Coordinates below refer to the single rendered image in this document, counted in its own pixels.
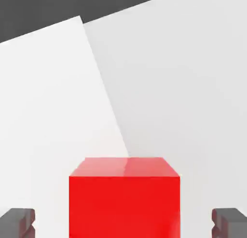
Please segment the small red cube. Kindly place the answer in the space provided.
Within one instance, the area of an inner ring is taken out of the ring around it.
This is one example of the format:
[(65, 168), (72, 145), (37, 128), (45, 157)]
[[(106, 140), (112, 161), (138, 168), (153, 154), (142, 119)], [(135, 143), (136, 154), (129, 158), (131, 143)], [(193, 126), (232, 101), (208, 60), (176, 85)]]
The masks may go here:
[(161, 157), (86, 158), (69, 176), (69, 238), (180, 238), (180, 176)]

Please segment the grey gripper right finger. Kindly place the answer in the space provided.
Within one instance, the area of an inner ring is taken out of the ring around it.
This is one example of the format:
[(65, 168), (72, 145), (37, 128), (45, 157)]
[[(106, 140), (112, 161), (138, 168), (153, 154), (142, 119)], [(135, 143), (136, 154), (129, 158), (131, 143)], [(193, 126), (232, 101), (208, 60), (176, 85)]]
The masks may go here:
[(247, 238), (247, 217), (236, 208), (212, 210), (212, 238)]

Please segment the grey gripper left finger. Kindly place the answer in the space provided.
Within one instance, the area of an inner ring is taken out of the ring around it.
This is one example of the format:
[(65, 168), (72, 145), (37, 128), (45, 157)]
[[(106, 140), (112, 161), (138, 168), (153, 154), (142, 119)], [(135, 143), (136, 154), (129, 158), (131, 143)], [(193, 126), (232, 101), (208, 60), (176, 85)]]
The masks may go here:
[(11, 208), (0, 217), (0, 238), (35, 238), (35, 210)]

